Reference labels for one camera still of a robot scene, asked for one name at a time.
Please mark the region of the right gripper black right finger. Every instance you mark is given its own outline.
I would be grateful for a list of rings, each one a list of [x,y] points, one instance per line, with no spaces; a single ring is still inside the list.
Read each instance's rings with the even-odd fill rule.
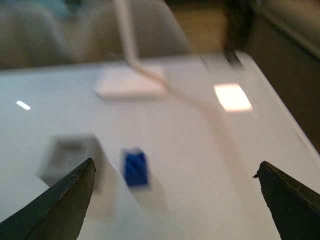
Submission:
[[[320,194],[267,161],[253,176],[282,240],[320,238]]]

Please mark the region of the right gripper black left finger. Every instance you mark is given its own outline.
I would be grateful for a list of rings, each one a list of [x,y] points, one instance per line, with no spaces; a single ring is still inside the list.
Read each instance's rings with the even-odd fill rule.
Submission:
[[[91,201],[96,167],[88,158],[0,224],[2,240],[75,240]]]

